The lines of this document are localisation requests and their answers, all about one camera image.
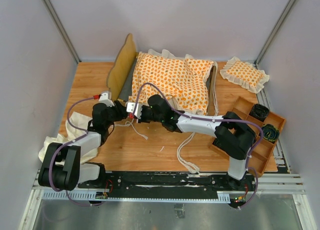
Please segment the duck print bed cover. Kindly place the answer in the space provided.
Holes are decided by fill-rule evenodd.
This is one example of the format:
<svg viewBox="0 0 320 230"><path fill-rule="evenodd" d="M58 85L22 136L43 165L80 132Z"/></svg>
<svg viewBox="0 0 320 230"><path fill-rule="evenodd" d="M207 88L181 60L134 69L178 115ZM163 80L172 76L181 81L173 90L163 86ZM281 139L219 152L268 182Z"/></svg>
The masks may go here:
<svg viewBox="0 0 320 230"><path fill-rule="evenodd" d="M134 61L119 98L146 104L154 94L163 93L172 107L188 113L206 115L209 106L207 80L218 64L187 54L176 57L168 50L149 49Z"/></svg>

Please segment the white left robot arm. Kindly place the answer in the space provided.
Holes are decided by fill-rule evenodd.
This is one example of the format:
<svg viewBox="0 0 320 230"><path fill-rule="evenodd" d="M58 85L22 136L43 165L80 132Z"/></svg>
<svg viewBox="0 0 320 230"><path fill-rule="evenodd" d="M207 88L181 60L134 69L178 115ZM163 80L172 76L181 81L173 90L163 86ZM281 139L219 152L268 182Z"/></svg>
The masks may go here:
<svg viewBox="0 0 320 230"><path fill-rule="evenodd" d="M83 134L65 143L50 143L45 153L38 176L38 183L51 187L54 191L73 190L80 178L81 153L102 146L108 136L109 127L127 117L126 107L115 100L111 105L99 102L92 108L92 119L86 128L80 128L70 121L70 110L67 122L70 126L83 131Z"/></svg>

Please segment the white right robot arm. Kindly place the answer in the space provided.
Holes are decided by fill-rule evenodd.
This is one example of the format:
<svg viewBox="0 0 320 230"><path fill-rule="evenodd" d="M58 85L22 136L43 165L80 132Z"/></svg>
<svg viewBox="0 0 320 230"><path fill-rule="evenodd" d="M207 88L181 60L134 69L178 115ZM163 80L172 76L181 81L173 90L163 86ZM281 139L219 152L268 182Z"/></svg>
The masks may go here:
<svg viewBox="0 0 320 230"><path fill-rule="evenodd" d="M256 138L246 121L230 111L219 116L179 111L160 95L153 95L147 102L147 106L134 106L132 112L139 122L159 122L170 132L192 132L214 137L218 141L218 147L229 156L227 186L238 190L244 185L248 153Z"/></svg>

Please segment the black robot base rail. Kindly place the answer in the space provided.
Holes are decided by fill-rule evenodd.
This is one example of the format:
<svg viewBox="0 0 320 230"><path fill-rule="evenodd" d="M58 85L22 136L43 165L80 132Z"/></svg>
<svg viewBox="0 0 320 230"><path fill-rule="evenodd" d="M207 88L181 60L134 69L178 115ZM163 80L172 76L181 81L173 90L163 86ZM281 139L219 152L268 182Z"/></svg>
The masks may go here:
<svg viewBox="0 0 320 230"><path fill-rule="evenodd" d="M251 194L303 195L302 179L297 174L264 174L256 179L247 174L243 182L230 186L225 173L204 172L123 172L97 173L90 180L81 176L72 191L56 192L33 185L44 200L165 203L231 203L248 200Z"/></svg>

